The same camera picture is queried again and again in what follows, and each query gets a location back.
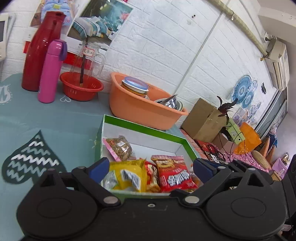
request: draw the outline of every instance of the blue patterned plate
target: blue patterned plate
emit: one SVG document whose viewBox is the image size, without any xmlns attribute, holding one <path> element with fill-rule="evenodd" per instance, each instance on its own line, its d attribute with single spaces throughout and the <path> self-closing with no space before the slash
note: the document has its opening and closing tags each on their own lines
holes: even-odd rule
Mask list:
<svg viewBox="0 0 296 241">
<path fill-rule="evenodd" d="M 253 80 L 252 83 L 251 83 L 251 91 L 255 92 L 255 90 L 257 89 L 257 86 L 258 86 L 258 82 L 257 80 Z"/>
<path fill-rule="evenodd" d="M 253 114 L 255 108 L 256 108 L 255 105 L 251 105 L 251 106 L 250 106 L 249 111 L 248 111 L 248 116 L 249 116 L 249 117 Z"/>
<path fill-rule="evenodd" d="M 254 92 L 249 91 L 246 98 L 242 102 L 242 108 L 243 109 L 247 108 L 252 103 L 253 98 L 254 98 Z"/>
<path fill-rule="evenodd" d="M 251 88 L 251 77 L 245 75 L 241 80 L 237 83 L 236 87 L 234 88 L 234 93 L 232 96 L 232 100 L 234 101 L 237 98 L 237 104 L 243 102 L 246 98 L 247 94 L 249 93 Z"/>
</svg>

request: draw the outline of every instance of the metal screw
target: metal screw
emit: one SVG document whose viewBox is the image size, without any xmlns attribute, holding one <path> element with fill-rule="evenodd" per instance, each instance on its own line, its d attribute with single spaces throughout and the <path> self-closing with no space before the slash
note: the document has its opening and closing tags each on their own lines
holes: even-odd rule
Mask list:
<svg viewBox="0 0 296 241">
<path fill-rule="evenodd" d="M 118 198 L 114 196 L 108 196 L 103 199 L 104 203 L 115 204 L 118 202 Z"/>
<path fill-rule="evenodd" d="M 185 197 L 184 201 L 190 204 L 195 204 L 198 203 L 200 199 L 196 196 L 187 196 Z"/>
</svg>

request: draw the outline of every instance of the air conditioner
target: air conditioner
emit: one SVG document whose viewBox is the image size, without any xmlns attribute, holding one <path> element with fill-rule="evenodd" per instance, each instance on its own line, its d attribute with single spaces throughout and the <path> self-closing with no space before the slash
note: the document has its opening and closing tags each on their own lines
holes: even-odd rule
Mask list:
<svg viewBox="0 0 296 241">
<path fill-rule="evenodd" d="M 286 45 L 276 39 L 271 39 L 265 58 L 272 84 L 275 88 L 282 91 L 287 87 L 290 80 L 289 62 Z"/>
</svg>

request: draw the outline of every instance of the pink tablecloth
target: pink tablecloth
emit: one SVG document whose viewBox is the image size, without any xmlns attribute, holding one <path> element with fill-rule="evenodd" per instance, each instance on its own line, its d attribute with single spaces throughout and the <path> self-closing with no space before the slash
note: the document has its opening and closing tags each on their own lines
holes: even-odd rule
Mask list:
<svg viewBox="0 0 296 241">
<path fill-rule="evenodd" d="M 256 167 L 262 171 L 265 172 L 269 172 L 268 169 L 264 169 L 252 156 L 252 153 L 246 153 L 246 154 L 242 154 L 242 155 L 237 155 L 237 154 L 230 154 L 230 159 L 229 159 L 229 153 L 219 153 L 219 157 L 223 158 L 224 160 L 226 160 L 227 162 L 232 162 L 234 158 L 243 161 L 253 167 Z"/>
</svg>

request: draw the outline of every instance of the plastic bag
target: plastic bag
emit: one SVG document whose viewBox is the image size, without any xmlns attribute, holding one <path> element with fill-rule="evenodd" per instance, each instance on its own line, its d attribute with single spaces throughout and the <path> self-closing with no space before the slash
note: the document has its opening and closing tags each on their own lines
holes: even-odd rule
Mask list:
<svg viewBox="0 0 296 241">
<path fill-rule="evenodd" d="M 153 155 L 151 160 L 155 161 L 158 169 L 161 192 L 197 188 L 191 180 L 183 156 Z"/>
<path fill-rule="evenodd" d="M 126 161 L 133 152 L 130 144 L 124 136 L 112 139 L 107 138 L 106 141 L 122 161 Z"/>
<path fill-rule="evenodd" d="M 241 155 L 254 150 L 261 143 L 261 140 L 259 135 L 247 123 L 243 122 L 239 129 L 243 132 L 246 139 L 237 146 L 234 153 Z"/>
<path fill-rule="evenodd" d="M 158 170 L 156 164 L 152 164 L 145 160 L 145 168 L 147 171 L 147 192 L 160 192 L 158 185 Z"/>
<path fill-rule="evenodd" d="M 108 174 L 102 181 L 106 189 L 145 192 L 147 172 L 145 160 L 110 162 Z"/>
</svg>

